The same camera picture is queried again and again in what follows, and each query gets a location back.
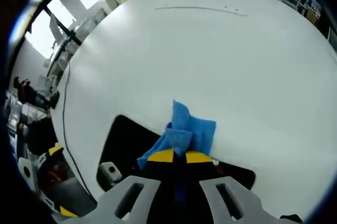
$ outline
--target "desk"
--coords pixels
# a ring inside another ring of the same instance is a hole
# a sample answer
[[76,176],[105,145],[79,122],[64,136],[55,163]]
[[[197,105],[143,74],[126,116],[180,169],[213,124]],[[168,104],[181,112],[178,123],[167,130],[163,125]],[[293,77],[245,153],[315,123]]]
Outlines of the desk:
[[[211,10],[224,6],[243,14]],[[71,60],[69,150],[97,199],[114,118],[162,134],[176,99],[217,122],[211,156],[253,170],[252,191],[266,211],[305,218],[335,176],[335,56],[311,23],[278,0],[129,0]],[[52,111],[60,145],[68,73],[69,66]]]

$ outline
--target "yellow stripe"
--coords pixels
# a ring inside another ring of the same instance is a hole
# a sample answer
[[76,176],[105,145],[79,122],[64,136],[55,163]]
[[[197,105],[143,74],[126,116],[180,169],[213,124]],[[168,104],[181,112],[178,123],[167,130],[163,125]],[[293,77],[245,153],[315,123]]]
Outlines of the yellow stripe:
[[153,162],[173,162],[173,149],[154,153],[147,160]]
[[189,151],[186,153],[186,161],[187,163],[212,162],[212,158],[203,153]]
[[55,146],[55,147],[49,149],[49,150],[48,150],[49,155],[52,156],[56,151],[58,151],[58,150],[60,150],[60,149],[63,149],[63,148],[60,147],[60,146]]
[[68,210],[66,210],[65,208],[60,206],[60,213],[64,216],[68,216],[68,217],[78,217],[76,214],[69,212]]

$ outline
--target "blue towel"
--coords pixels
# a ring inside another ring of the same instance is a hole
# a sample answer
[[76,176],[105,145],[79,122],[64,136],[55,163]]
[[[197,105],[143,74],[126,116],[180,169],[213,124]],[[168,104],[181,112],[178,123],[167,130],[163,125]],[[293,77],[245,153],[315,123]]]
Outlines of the blue towel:
[[166,126],[165,133],[142,157],[138,165],[144,168],[147,159],[155,152],[173,148],[182,156],[187,150],[210,154],[216,122],[202,120],[190,115],[188,108],[173,100],[172,122]]

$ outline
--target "white table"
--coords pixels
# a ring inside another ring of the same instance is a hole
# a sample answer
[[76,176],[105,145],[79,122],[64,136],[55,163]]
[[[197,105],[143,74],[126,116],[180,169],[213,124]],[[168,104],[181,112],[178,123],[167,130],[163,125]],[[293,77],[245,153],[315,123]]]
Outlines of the white table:
[[[228,12],[158,9],[176,6]],[[129,0],[71,60],[69,149],[98,198],[96,171],[114,118],[162,134],[176,99],[217,122],[211,156],[253,170],[252,190],[266,211],[305,218],[335,175],[335,57],[323,35],[278,0]],[[68,69],[52,111],[61,145],[67,76]]]

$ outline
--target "black cable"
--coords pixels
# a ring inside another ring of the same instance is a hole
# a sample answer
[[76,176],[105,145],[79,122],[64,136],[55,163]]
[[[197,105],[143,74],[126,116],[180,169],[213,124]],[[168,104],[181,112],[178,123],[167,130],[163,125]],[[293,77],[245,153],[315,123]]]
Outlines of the black cable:
[[70,79],[70,61],[68,63],[68,67],[69,67],[69,73],[68,73],[68,77],[67,77],[67,81],[65,83],[65,87],[64,87],[64,102],[63,102],[63,112],[62,112],[62,124],[63,124],[63,137],[64,137],[64,145],[65,145],[65,148],[67,149],[71,159],[73,160],[73,163],[76,167],[76,170],[77,170],[77,173],[80,175],[80,178],[82,180],[82,183],[84,185],[84,188],[86,189],[86,191],[88,192],[89,196],[92,198],[92,200],[94,200],[95,203],[97,203],[97,201],[95,200],[95,198],[92,196],[92,194],[90,193],[88,187],[86,186],[85,182],[84,182],[84,179],[80,173],[80,170],[78,169],[77,165],[76,165],[76,162],[71,154],[71,152],[69,151],[69,148],[68,148],[68,143],[67,143],[67,137],[65,135],[65,125],[64,125],[64,112],[65,112],[65,101],[66,101],[66,97],[67,97],[67,87],[68,87],[68,83],[69,83],[69,79]]

